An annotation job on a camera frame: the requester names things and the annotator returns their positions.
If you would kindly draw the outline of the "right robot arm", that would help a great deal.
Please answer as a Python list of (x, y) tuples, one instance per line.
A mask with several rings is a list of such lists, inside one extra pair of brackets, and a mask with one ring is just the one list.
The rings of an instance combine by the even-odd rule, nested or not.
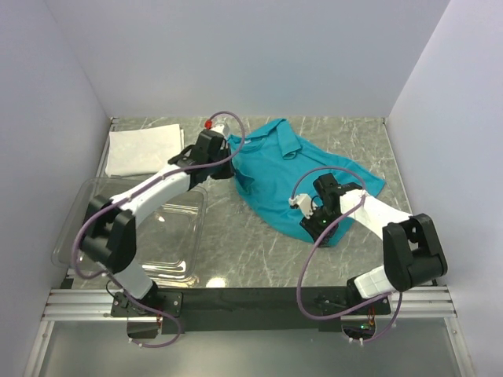
[(290, 207), (301, 211), (301, 227), (317, 246), (326, 245), (345, 219), (353, 219), (382, 241), (383, 264), (347, 281), (345, 304), (363, 313), (373, 298), (404, 292), (446, 275), (448, 265), (435, 224), (426, 214), (396, 210), (357, 183), (339, 183), (323, 174), (313, 183), (319, 205), (306, 193), (293, 193)]

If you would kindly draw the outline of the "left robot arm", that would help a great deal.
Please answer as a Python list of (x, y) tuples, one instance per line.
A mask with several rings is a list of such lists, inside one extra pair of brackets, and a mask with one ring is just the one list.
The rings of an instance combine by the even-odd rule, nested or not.
[(166, 202), (208, 178), (231, 178), (228, 138), (227, 126), (202, 130), (195, 144), (150, 178), (111, 198), (93, 198), (75, 237), (73, 263), (78, 264), (77, 254), (83, 252), (130, 294), (132, 310), (141, 316), (152, 313), (157, 305), (156, 284), (136, 259), (137, 227)]

